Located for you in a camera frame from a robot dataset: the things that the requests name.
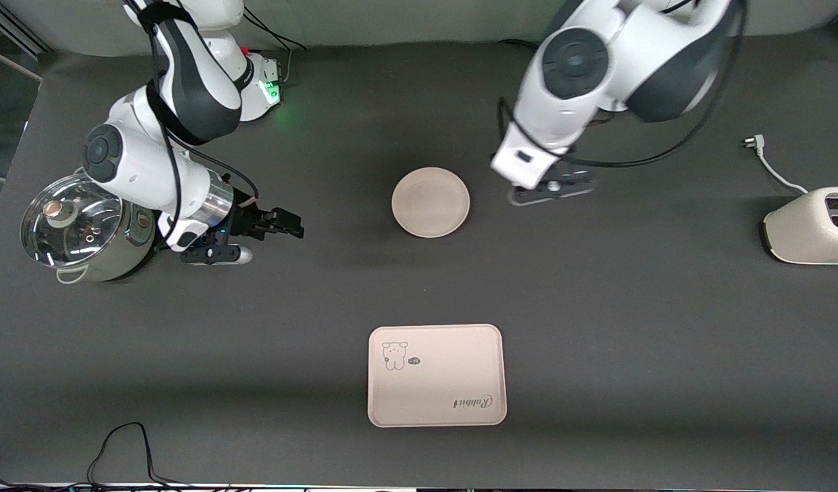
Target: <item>stainless steel pot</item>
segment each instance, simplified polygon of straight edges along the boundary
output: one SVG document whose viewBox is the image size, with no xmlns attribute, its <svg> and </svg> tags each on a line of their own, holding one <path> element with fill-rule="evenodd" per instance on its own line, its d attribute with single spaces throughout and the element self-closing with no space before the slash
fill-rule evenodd
<svg viewBox="0 0 838 492">
<path fill-rule="evenodd" d="M 57 270 L 61 284 L 121 277 L 146 256 L 154 215 L 73 174 L 45 188 L 28 206 L 21 243 L 35 261 Z"/>
</svg>

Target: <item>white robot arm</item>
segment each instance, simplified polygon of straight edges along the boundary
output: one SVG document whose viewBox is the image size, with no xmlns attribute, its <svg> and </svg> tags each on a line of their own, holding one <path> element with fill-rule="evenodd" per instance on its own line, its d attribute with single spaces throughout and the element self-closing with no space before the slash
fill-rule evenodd
<svg viewBox="0 0 838 492">
<path fill-rule="evenodd" d="M 533 190 L 599 108 L 631 109 L 645 122 L 693 109 L 722 64 L 737 1 L 702 0 L 685 22 L 660 13 L 661 3 L 669 4 L 566 1 L 529 62 L 515 121 L 491 167 L 516 187 Z"/>
<path fill-rule="evenodd" d="M 248 249 L 228 244 L 231 236 L 263 240 L 266 233 L 285 232 L 303 237 L 300 217 L 279 208 L 260 211 L 253 197 L 192 161 L 183 147 L 172 152 L 162 131 L 163 125 L 188 144 L 203 144 L 231 133 L 247 104 L 265 111 L 273 105 L 263 97 L 269 96 L 270 72 L 248 68 L 256 60 L 244 56 L 238 47 L 219 50 L 220 59 L 214 56 L 211 46 L 236 46 L 234 40 L 226 31 L 214 31 L 216 42 L 204 41 L 179 0 L 128 0 L 126 4 L 138 24 L 154 35 L 169 66 L 157 80 L 117 100 L 109 119 L 88 134 L 82 156 L 88 176 L 129 202 L 160 210 L 159 228 L 169 233 L 170 249 L 181 252 L 183 261 L 192 264 L 249 261 Z M 193 5 L 207 22 L 204 26 L 233 25 L 242 12 L 241 0 L 197 0 Z M 240 15 L 235 18 L 237 6 Z M 226 18 L 216 21 L 218 14 Z M 231 67 L 231 74 L 222 64 Z M 254 82 L 241 90 L 235 82 L 241 77 Z M 244 100 L 247 94 L 249 102 Z M 170 159 L 178 169 L 181 193 L 176 193 Z"/>
</svg>

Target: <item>printed bear cartoon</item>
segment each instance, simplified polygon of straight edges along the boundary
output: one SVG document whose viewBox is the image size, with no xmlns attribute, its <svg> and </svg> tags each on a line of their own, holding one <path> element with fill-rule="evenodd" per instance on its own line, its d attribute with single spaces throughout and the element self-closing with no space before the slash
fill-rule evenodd
<svg viewBox="0 0 838 492">
<path fill-rule="evenodd" d="M 386 359 L 387 370 L 402 370 L 404 357 L 407 356 L 406 342 L 385 342 L 382 344 L 382 356 Z"/>
</svg>

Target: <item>gray wall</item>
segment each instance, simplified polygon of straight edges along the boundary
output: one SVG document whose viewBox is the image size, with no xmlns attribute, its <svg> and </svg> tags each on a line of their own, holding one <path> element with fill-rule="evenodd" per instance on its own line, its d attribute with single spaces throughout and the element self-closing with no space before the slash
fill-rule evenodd
<svg viewBox="0 0 838 492">
<path fill-rule="evenodd" d="M 1 0 L 59 51 L 116 56 L 148 52 L 121 0 Z M 536 40 L 563 0 L 246 0 L 274 31 L 310 46 L 412 41 Z M 838 0 L 750 0 L 749 34 L 781 34 L 822 25 Z M 269 48 L 267 35 L 243 22 L 241 44 Z"/>
</svg>

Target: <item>table surface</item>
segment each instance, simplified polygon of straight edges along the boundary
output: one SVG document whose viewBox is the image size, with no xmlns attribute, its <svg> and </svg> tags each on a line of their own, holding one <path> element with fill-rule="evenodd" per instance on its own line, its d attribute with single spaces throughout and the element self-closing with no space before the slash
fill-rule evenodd
<svg viewBox="0 0 838 492">
<path fill-rule="evenodd" d="M 78 480 L 106 432 L 150 430 L 189 482 L 473 488 L 838 490 L 838 268 L 772 261 L 762 217 L 793 195 L 738 141 L 809 188 L 838 185 L 838 28 L 751 38 L 721 106 L 681 152 L 601 172 L 589 195 L 515 208 L 488 168 L 495 102 L 531 53 L 404 44 L 296 53 L 284 104 L 204 146 L 303 216 L 306 239 L 251 240 L 239 268 L 169 253 L 110 283 L 60 286 L 23 252 L 34 195 L 150 60 L 60 55 L 0 197 L 0 474 Z M 592 128 L 586 158 L 651 155 L 668 124 Z M 408 236 L 404 174 L 459 174 L 456 234 Z M 495 427 L 378 429 L 367 337 L 491 323 L 509 414 Z M 99 480 L 144 479 L 137 434 Z"/>
</svg>

